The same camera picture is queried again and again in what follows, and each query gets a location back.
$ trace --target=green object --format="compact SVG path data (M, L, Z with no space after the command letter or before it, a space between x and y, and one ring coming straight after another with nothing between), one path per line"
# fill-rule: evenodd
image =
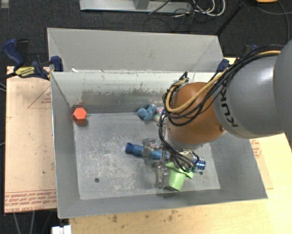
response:
M173 162L166 164L166 167L170 172L169 187L177 191L181 190L186 177L192 179L194 176L193 172L186 173L181 168L176 168Z

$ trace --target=blue toy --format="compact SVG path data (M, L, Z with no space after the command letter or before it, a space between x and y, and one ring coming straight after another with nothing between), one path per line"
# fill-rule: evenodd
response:
M147 109L145 108L140 108L137 111L137 115L143 120L143 121L149 121L152 119L154 113L157 110L157 106L156 105L149 105Z

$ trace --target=orange hexagonal block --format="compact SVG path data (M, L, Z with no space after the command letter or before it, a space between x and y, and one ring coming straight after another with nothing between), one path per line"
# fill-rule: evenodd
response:
M87 113L84 108L76 108L73 112L73 119L78 125L83 125L85 124L86 114Z

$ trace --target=metal base plate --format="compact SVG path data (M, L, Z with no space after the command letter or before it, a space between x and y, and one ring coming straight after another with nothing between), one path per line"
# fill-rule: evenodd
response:
M154 188L158 160L125 153L127 142L142 145L144 138L157 138L156 121L144 122L136 113L90 114L87 125L74 123L74 133L82 200L172 192ZM207 167L202 175L186 179L182 192L219 189L209 144L196 153Z
M134 0L80 0L80 10L151 12L164 3L162 1L149 1L147 9L138 10L135 8ZM190 4L187 2L168 2L158 12L174 13L178 10L179 13L183 13L182 9L189 10Z

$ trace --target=scratched metal surface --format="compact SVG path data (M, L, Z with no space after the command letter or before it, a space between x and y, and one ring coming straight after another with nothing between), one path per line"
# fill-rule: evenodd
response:
M56 84L72 108L88 113L137 112L148 104L162 106L162 95L183 72L54 72ZM192 81L208 81L213 73L190 72Z
M86 126L74 123L78 185L81 199L169 193L154 188L157 160L125 153L127 142L157 138L155 121L144 122L136 113L91 114ZM197 150L207 163L203 175L186 179L182 191L219 189L209 144Z

